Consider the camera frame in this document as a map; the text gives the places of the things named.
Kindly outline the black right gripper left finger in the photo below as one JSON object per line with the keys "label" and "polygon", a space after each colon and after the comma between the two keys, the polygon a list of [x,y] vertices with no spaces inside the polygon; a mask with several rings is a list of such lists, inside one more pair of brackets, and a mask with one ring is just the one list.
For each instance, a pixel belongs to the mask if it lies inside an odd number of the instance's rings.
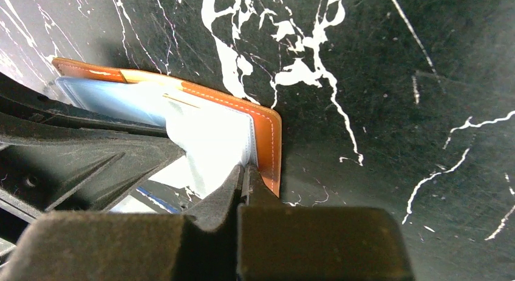
{"label": "black right gripper left finger", "polygon": [[23,232],[2,280],[236,280],[244,177],[182,214],[51,212]]}

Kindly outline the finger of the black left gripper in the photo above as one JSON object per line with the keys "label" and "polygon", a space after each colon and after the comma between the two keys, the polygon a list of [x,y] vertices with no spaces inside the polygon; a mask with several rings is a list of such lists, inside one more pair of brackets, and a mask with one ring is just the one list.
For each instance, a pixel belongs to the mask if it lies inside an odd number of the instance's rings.
{"label": "finger of the black left gripper", "polygon": [[50,211],[108,211],[183,155],[161,127],[54,101],[1,76],[1,245]]}

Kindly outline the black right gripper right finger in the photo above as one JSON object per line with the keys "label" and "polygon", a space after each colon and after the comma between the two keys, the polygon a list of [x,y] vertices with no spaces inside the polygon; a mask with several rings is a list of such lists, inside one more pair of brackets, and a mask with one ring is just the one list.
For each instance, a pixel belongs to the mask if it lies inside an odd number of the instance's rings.
{"label": "black right gripper right finger", "polygon": [[237,209],[241,280],[414,280],[400,229],[384,209],[289,206],[245,168]]}

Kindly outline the orange leather card holder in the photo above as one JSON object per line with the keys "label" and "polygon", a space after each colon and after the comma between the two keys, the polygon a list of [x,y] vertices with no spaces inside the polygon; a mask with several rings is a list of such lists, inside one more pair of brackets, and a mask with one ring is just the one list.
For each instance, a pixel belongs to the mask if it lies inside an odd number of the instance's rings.
{"label": "orange leather card holder", "polygon": [[162,128],[185,155],[152,176],[206,198],[235,165],[281,187],[282,120],[273,109],[172,76],[56,57],[56,85],[75,107]]}

